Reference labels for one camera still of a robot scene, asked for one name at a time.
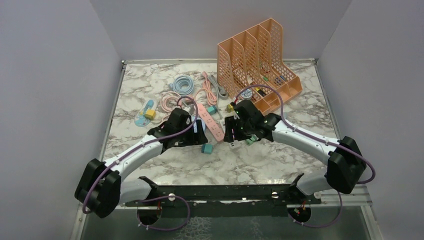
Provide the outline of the green plug adapter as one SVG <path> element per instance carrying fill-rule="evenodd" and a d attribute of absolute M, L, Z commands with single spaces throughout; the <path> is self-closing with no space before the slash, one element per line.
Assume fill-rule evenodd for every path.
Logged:
<path fill-rule="evenodd" d="M 246 139 L 245 142 L 248 146 L 254 144 L 258 138 L 255 135 L 252 135 L 250 138 Z"/>

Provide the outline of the teal plug adapter front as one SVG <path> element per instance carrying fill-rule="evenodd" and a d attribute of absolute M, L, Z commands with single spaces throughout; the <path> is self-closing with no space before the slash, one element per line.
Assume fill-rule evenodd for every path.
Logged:
<path fill-rule="evenodd" d="M 202 147 L 201 147 L 201 152 L 202 152 L 203 154 L 208 154 L 208 155 L 210 155 L 210 154 L 212 154 L 213 149 L 214 149 L 214 146 L 213 146 L 212 144 L 204 143 L 204 144 L 202 145 Z"/>

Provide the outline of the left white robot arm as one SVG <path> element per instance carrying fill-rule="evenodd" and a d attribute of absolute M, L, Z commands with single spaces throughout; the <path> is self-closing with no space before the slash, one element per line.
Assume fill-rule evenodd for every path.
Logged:
<path fill-rule="evenodd" d="M 201 118 L 175 108 L 167 120 L 148 130 L 139 142 L 105 161 L 89 161 L 76 187 L 74 197 L 83 205 L 85 214 L 99 218 L 110 215 L 118 205 L 140 200 L 152 205 L 157 191 L 145 180 L 125 183 L 138 167 L 170 148 L 206 144 Z"/>

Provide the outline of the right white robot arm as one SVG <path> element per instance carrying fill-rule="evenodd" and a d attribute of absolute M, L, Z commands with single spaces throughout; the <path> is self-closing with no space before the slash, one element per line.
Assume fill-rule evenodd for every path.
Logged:
<path fill-rule="evenodd" d="M 263 115 L 256 106 L 243 100 L 234 105 L 233 116 L 224 119 L 224 142 L 232 143 L 255 136 L 294 147 L 326 165 L 326 170 L 300 174 L 290 184 L 289 199 L 300 204 L 316 192 L 334 189 L 350 194 L 367 168 L 354 139 L 339 140 L 305 130 L 275 113 Z"/>

